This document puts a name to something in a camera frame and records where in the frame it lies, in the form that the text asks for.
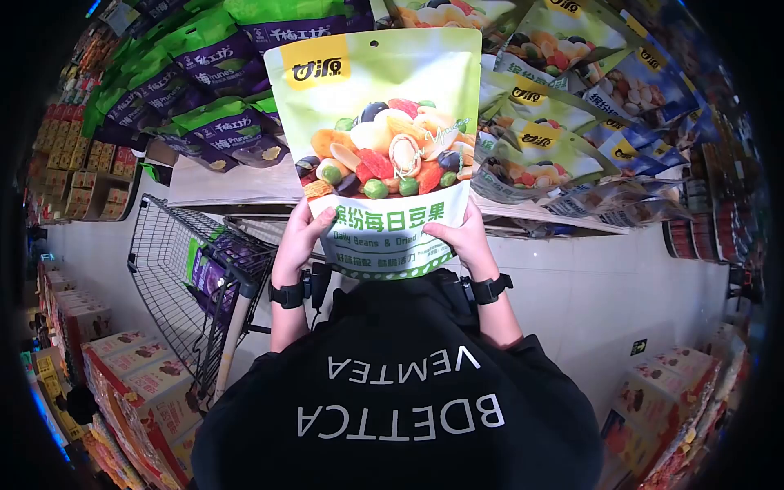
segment metal wire basket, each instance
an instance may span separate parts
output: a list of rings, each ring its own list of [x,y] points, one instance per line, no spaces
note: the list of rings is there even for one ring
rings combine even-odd
[[[210,296],[212,310],[200,305],[189,284],[194,243],[226,271]],[[234,350],[248,330],[269,332],[252,321],[276,251],[200,212],[142,196],[128,269],[161,334],[193,375],[199,400],[223,393]],[[230,321],[221,313],[224,301],[233,307]]]

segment black wrist strap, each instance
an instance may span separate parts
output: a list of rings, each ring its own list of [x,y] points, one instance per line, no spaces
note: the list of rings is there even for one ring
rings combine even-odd
[[[512,278],[508,274],[501,274],[494,281],[492,279],[481,282],[471,281],[471,292],[474,293],[474,299],[477,304],[495,303],[498,301],[498,296],[506,288],[514,288]]]

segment supermarket aisle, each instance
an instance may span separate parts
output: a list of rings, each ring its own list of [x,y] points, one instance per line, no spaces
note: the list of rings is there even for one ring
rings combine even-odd
[[[143,192],[165,198],[167,191],[144,176],[135,209]],[[125,266],[135,222],[136,211],[120,223],[50,227],[49,247],[68,262],[80,284],[112,305],[120,329],[154,332]],[[510,296],[524,333],[539,337],[547,355],[593,402],[600,420],[626,366],[672,344],[693,345],[722,311],[728,267],[670,258],[660,227],[572,240],[490,238],[490,244],[513,278]],[[269,325],[263,303],[255,323]],[[641,339],[648,346],[632,358],[632,344]],[[268,336],[248,335],[230,380],[268,348]]]

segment dried strawberry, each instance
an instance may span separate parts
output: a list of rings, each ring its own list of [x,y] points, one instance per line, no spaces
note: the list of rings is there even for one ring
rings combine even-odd
[[[419,104],[406,99],[392,99],[387,102],[387,105],[390,109],[398,109],[399,111],[405,112],[411,116],[411,119],[416,117],[416,109],[419,108]]]
[[[370,148],[362,148],[357,152],[357,156],[368,167],[368,170],[373,172],[373,175],[379,179],[391,179],[394,177],[392,162],[384,154]]]
[[[474,7],[463,2],[463,0],[452,0],[452,5],[459,7],[467,16],[471,15],[471,12],[474,11]]]
[[[414,177],[419,182],[419,195],[427,194],[435,189],[438,183],[441,182],[442,175],[444,175],[444,170],[438,165],[426,169],[422,168]]]
[[[365,183],[374,177],[373,172],[370,171],[367,165],[364,163],[357,165],[357,178],[360,182]]]
[[[556,49],[553,53],[553,58],[555,58],[555,66],[557,66],[559,70],[566,70],[569,68],[569,58],[567,58],[562,51]]]

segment hanging snack bag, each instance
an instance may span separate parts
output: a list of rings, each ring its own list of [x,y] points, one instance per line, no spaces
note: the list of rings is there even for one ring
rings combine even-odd
[[[174,116],[172,120],[216,150],[258,169],[277,165],[289,152],[261,130],[261,114],[240,97],[221,97],[213,103]]]
[[[199,13],[160,44],[186,73],[218,97],[249,96],[270,88],[256,50],[220,5]]]
[[[261,55],[299,39],[346,33],[343,0],[226,0],[223,7]]]
[[[662,221],[692,221],[694,217],[675,201],[670,199],[652,199],[632,204],[618,211],[600,214],[599,219],[617,227],[644,227]]]
[[[403,27],[478,29],[485,52],[497,52],[522,18],[521,8],[503,0],[384,0],[390,16]]]
[[[488,128],[496,137],[501,137],[507,129],[518,132],[528,122],[582,135],[597,122],[609,118],[608,114],[571,93],[520,75],[514,75],[514,78],[516,86],[508,100],[501,104]]]
[[[408,278],[452,258],[422,226],[463,222],[480,50],[475,30],[398,29],[265,53],[310,208],[337,210],[321,243],[341,273]]]
[[[128,87],[165,118],[191,111],[215,99],[191,85],[162,45],[142,56],[133,71],[135,74]]]
[[[175,122],[160,128],[147,128],[145,132],[155,135],[166,145],[194,162],[213,172],[225,173],[233,169],[239,162],[218,151],[202,138]]]
[[[108,87],[102,89],[96,101],[96,109],[120,126],[134,131],[155,127],[161,122],[161,116],[151,105],[128,90],[132,77],[130,73],[120,74]]]
[[[535,0],[495,70],[568,90],[562,76],[567,70],[630,52],[641,41],[609,7],[594,0]]]
[[[653,158],[635,149],[623,133],[616,131],[599,148],[599,153],[609,158],[625,177],[636,176],[651,167],[658,166]]]
[[[645,199],[655,198],[637,182],[615,180],[561,196],[543,208],[559,216],[583,218],[594,214],[616,211]]]
[[[508,140],[515,139],[513,145]],[[527,122],[499,140],[472,179],[487,199],[513,204],[543,198],[561,185],[616,175],[618,169],[573,132]]]

